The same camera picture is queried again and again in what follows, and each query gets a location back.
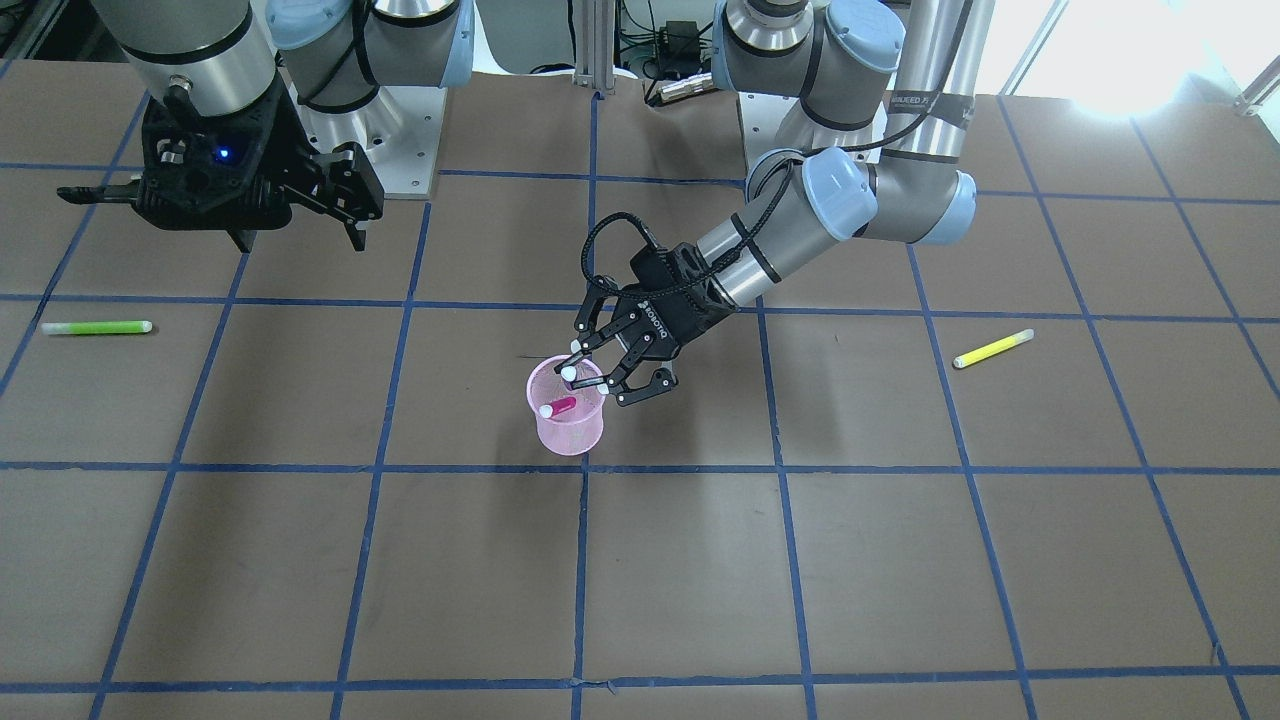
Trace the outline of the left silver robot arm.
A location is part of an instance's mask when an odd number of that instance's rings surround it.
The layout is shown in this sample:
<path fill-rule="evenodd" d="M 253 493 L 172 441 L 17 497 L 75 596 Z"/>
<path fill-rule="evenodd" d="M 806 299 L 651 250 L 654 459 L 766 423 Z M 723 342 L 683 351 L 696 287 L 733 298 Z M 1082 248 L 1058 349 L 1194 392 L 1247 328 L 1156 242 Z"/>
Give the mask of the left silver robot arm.
<path fill-rule="evenodd" d="M 717 88 L 790 97 L 776 146 L 753 164 L 745 204 L 695 243 L 666 247 L 613 213 L 643 246 L 621 284 L 586 274 L 570 355 L 572 389 L 627 406 L 673 389 L 681 351 L 837 245 L 960 240 L 977 183 L 957 167 L 995 5 L 913 1 L 721 1 L 712 26 Z"/>

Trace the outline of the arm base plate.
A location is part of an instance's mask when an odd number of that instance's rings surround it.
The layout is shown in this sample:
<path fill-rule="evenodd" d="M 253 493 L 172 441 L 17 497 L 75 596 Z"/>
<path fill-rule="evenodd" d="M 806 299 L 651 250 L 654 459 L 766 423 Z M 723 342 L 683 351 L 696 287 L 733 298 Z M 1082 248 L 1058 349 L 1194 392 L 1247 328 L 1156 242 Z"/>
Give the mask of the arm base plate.
<path fill-rule="evenodd" d="M 788 96 L 739 94 L 742 154 L 748 168 L 742 191 L 745 202 L 759 195 L 764 177 L 788 152 L 790 146 L 780 142 L 777 133 L 796 101 Z"/>
<path fill-rule="evenodd" d="M 361 143 L 387 199 L 426 200 L 448 99 L 447 88 L 383 87 L 362 108 L 325 113 L 301 106 L 300 119 L 323 151 Z"/>

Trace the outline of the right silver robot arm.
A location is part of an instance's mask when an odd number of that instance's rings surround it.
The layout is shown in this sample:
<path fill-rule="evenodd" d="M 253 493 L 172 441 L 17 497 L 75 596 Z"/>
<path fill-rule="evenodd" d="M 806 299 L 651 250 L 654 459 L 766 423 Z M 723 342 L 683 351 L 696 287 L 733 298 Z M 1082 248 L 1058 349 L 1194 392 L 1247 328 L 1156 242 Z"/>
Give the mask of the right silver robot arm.
<path fill-rule="evenodd" d="M 148 90 L 143 169 L 65 187 L 124 204 L 163 231 L 221 231 L 241 252 L 296 208 L 339 222 L 352 247 L 383 218 L 387 182 L 424 195 L 438 137 L 410 115 L 474 70 L 471 1 L 96 1 Z"/>

